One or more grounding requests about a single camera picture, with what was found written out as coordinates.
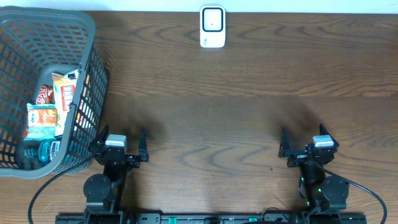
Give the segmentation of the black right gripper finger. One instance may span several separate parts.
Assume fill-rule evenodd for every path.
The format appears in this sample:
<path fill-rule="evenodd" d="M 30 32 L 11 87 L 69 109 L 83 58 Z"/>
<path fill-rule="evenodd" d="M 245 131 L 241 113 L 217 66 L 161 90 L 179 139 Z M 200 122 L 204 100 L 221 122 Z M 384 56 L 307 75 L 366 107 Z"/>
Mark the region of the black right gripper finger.
<path fill-rule="evenodd" d="M 292 146 L 290 144 L 288 132 L 285 128 L 282 128 L 278 157 L 279 158 L 287 158 L 291 154 L 292 154 Z"/>
<path fill-rule="evenodd" d="M 327 130 L 327 128 L 325 127 L 324 124 L 321 123 L 319 125 L 319 130 L 320 130 L 320 135 L 321 136 L 328 136 L 330 138 L 330 140 L 333 142 L 333 146 L 334 147 L 339 147 L 340 146 L 338 141 L 330 134 L 330 132 Z"/>

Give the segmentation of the orange white snack bag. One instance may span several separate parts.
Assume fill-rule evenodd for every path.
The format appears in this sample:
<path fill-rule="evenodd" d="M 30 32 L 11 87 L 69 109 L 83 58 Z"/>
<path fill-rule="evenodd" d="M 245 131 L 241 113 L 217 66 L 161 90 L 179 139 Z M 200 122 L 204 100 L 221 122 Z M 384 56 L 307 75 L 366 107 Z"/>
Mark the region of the orange white snack bag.
<path fill-rule="evenodd" d="M 52 74 L 54 100 L 57 110 L 56 136 L 61 136 L 65 129 L 67 114 L 70 111 L 70 103 L 73 101 L 79 74 L 79 69 L 72 70 L 65 75 L 58 73 Z"/>

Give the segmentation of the blue Listerine mouthwash bottle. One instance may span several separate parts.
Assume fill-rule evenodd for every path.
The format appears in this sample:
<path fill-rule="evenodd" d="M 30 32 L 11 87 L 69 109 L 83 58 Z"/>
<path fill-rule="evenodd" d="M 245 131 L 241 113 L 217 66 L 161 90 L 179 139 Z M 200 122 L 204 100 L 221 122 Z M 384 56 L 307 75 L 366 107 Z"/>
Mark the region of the blue Listerine mouthwash bottle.
<path fill-rule="evenodd" d="M 42 164 L 48 164 L 57 156 L 60 148 L 60 141 L 47 139 L 40 143 L 38 148 L 28 148 L 23 155 L 27 159 L 36 159 Z"/>

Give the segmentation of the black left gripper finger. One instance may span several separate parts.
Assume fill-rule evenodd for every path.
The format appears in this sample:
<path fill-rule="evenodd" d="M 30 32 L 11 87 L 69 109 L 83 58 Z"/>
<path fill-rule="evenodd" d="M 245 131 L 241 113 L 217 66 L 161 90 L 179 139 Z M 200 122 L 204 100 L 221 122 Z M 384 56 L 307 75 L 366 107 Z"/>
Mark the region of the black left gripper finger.
<path fill-rule="evenodd" d="M 106 125 L 101 132 L 90 142 L 88 150 L 90 152 L 100 152 L 104 146 L 109 135 L 109 126 Z"/>
<path fill-rule="evenodd" d="M 139 144 L 138 144 L 138 152 L 139 152 L 139 157 L 141 162 L 148 162 L 149 161 L 149 153 L 147 150 L 147 143 L 146 143 L 146 131 L 143 129 L 141 131 L 141 135 L 139 138 Z"/>

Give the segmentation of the teal wet wipes pack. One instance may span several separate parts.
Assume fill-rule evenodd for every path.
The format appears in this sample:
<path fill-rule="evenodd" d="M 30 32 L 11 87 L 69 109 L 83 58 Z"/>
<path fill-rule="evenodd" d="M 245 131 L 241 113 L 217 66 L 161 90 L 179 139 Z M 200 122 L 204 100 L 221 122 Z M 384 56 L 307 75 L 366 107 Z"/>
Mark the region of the teal wet wipes pack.
<path fill-rule="evenodd" d="M 25 140 L 43 141 L 55 137 L 57 109 L 54 104 L 27 104 L 27 134 Z"/>

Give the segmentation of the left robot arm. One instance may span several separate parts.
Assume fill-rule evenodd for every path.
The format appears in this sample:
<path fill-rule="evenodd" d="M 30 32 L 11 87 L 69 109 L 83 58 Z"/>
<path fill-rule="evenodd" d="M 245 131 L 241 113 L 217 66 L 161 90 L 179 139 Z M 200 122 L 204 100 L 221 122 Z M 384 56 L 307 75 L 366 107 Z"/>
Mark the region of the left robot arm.
<path fill-rule="evenodd" d="M 127 154 L 127 137 L 110 134 L 105 128 L 90 142 L 89 151 L 103 166 L 101 174 L 92 175 L 83 186 L 85 223 L 135 223 L 134 215 L 120 208 L 127 173 L 149 161 L 146 132 L 141 131 L 138 154 Z"/>

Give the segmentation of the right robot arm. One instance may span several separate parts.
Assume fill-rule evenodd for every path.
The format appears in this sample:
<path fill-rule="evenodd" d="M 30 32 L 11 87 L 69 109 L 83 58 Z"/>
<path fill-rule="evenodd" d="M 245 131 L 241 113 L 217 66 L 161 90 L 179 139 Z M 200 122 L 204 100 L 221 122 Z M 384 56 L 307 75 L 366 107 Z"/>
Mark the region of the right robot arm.
<path fill-rule="evenodd" d="M 334 159 L 340 146 L 324 125 L 320 134 L 312 137 L 302 150 L 294 150 L 286 128 L 282 128 L 279 158 L 287 159 L 287 167 L 298 167 L 301 178 L 300 196 L 307 201 L 307 208 L 297 216 L 302 223 L 341 223 L 340 212 L 346 209 L 349 184 L 341 177 L 326 176 L 324 165 Z"/>

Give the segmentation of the red TOP biscuit pack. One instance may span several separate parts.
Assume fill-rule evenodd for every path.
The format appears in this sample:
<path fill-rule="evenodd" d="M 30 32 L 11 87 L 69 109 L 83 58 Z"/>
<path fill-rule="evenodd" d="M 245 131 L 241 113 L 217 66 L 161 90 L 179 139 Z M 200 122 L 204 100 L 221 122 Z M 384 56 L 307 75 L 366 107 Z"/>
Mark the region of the red TOP biscuit pack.
<path fill-rule="evenodd" d="M 53 87 L 43 84 L 40 86 L 38 95 L 35 100 L 35 104 L 37 105 L 51 104 L 53 97 L 54 97 Z"/>

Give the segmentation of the orange Kleenex tissue pack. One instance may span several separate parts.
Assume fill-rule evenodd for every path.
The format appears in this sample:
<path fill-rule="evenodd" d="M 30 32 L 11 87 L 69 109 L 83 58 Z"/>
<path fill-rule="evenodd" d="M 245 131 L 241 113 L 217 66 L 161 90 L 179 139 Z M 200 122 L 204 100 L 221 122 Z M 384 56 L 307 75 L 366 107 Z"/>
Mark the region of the orange Kleenex tissue pack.
<path fill-rule="evenodd" d="M 55 135 L 55 127 L 57 125 L 57 110 L 56 109 L 29 109 L 28 110 L 28 125 L 25 131 L 25 136 L 31 134 Z"/>

